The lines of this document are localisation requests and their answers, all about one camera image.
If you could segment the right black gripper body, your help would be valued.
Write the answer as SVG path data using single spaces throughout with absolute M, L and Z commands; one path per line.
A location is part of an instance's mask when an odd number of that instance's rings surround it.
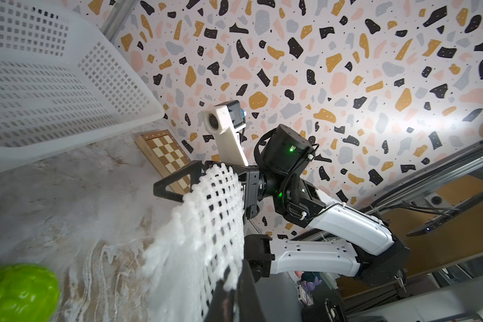
M 244 217 L 245 219 L 255 218 L 258 214 L 258 201 L 260 191 L 263 187 L 263 178 L 258 166 L 232 165 L 233 171 L 237 174 L 242 185 L 244 194 Z

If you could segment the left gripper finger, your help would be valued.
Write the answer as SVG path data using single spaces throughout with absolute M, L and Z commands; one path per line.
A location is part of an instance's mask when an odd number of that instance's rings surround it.
M 236 290 L 226 291 L 224 280 L 217 282 L 204 321 L 266 321 L 246 260 L 243 261 Z

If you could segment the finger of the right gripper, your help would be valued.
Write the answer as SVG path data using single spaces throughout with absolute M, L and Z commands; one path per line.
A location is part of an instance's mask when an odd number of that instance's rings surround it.
M 172 173 L 169 176 L 162 178 L 158 182 L 154 183 L 153 194 L 156 197 L 182 203 L 183 197 L 186 195 L 186 193 L 176 193 L 172 189 L 169 189 L 169 187 L 174 183 L 178 183 L 181 179 L 189 176 L 189 186 L 190 188 L 192 188 L 193 185 L 199 184 L 200 179 L 205 175 L 206 170 L 206 162 L 194 160 L 183 168 L 177 170 L 175 173 Z

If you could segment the white foam net sleeve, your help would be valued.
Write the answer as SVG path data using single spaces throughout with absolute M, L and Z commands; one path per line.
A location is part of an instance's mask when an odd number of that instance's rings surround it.
M 205 321 L 216 293 L 236 290 L 244 212 L 233 168 L 215 164 L 206 170 L 144 252 L 149 321 Z

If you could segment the green custard apple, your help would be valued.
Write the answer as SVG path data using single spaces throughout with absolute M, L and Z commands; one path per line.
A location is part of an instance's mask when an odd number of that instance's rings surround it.
M 58 278 L 37 264 L 0 268 L 0 321 L 49 321 L 60 297 Z

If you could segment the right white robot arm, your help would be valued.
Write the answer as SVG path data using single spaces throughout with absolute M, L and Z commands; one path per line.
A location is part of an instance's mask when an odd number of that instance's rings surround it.
M 316 145 L 285 125 L 260 138 L 256 164 L 194 161 L 154 185 L 157 197 L 178 201 L 191 219 L 193 237 L 208 266 L 235 267 L 246 260 L 253 277 L 281 272 L 331 272 L 369 286 L 405 280 L 410 249 L 377 217 L 347 206 L 300 175 L 315 158 Z M 271 198 L 291 224 L 321 230 L 330 241 L 245 236 L 244 221 Z

